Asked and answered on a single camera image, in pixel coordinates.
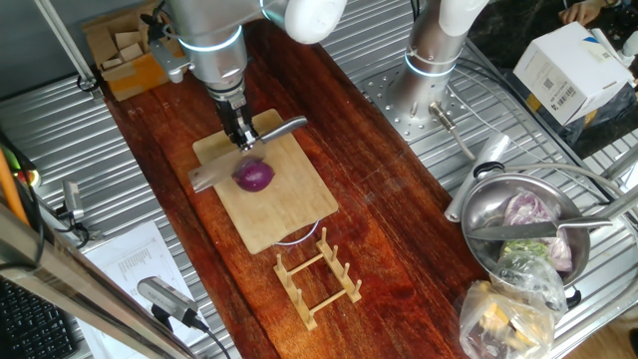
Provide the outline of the person's bare hand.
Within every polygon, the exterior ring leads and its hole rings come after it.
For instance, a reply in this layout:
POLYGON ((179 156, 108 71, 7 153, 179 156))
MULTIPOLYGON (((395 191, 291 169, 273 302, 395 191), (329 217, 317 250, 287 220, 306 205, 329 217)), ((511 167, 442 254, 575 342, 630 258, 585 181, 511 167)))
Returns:
POLYGON ((584 0, 559 12, 558 18, 563 24, 577 22, 585 26, 592 22, 605 7, 606 2, 604 0, 584 0))

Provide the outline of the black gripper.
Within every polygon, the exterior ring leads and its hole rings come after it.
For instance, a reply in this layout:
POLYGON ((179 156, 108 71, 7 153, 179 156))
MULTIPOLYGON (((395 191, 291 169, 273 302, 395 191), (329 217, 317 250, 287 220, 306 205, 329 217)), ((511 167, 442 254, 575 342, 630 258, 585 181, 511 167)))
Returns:
POLYGON ((259 138, 254 130, 250 107, 242 90, 214 92, 217 115, 230 141, 242 150, 251 149, 259 138))

